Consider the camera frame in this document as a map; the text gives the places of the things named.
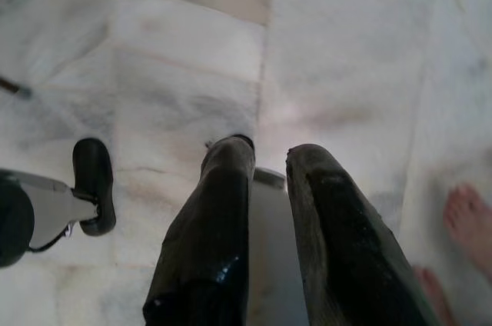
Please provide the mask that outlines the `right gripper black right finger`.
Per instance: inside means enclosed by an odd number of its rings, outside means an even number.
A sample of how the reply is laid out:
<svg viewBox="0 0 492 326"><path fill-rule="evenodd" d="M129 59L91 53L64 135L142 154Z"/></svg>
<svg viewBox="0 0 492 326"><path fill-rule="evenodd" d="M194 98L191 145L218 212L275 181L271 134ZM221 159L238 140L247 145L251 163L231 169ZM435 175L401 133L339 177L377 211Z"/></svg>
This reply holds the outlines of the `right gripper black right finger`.
<svg viewBox="0 0 492 326"><path fill-rule="evenodd" d="M288 197L311 325L438 325L391 229L320 145L289 150Z"/></svg>

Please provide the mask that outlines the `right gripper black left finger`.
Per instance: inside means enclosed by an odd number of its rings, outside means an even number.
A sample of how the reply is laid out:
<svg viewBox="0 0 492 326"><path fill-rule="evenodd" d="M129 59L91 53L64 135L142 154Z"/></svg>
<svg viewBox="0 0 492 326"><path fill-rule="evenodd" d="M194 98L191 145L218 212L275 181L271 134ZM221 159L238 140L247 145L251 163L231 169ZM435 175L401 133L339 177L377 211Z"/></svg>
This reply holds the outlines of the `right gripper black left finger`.
<svg viewBox="0 0 492 326"><path fill-rule="evenodd" d="M142 313L147 325L243 325L248 303L248 206L254 145L215 142L171 223Z"/></svg>

